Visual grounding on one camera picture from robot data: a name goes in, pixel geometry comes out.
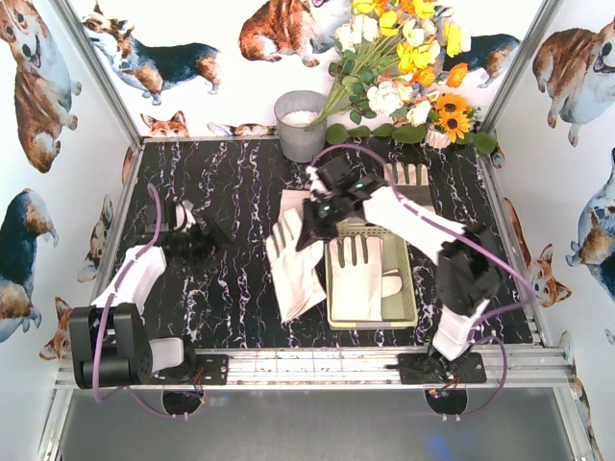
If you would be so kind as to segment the horizontal white grey work glove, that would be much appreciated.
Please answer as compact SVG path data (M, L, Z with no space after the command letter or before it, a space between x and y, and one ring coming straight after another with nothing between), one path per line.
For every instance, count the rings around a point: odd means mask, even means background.
M303 212L303 201L310 199L309 190L284 189L281 196L280 214L284 214L290 209Z

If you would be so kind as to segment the pale green plastic storage basket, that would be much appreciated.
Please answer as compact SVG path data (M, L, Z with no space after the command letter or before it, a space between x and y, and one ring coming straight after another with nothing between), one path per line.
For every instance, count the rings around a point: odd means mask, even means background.
M339 225L325 248L333 329L404 329L418 324L406 242L375 225Z

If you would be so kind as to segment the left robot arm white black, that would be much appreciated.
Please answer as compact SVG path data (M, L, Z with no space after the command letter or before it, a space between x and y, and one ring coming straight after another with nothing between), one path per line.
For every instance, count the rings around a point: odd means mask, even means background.
M202 373L204 364L187 340L148 337L144 307L168 261L206 262L230 244L230 237L208 216L194 214L188 201L151 206L109 286L71 314L68 332L78 387L124 387L154 377L186 382Z

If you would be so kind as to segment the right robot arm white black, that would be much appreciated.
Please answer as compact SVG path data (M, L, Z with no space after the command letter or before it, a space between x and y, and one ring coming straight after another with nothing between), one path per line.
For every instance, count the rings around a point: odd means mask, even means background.
M403 238L436 265L436 294L443 304L431 344L453 361L470 348L471 330L497 294L504 274L484 226L464 226L416 204L384 178L360 176L343 158L306 169L310 197L303 201L297 250L337 237L350 216Z

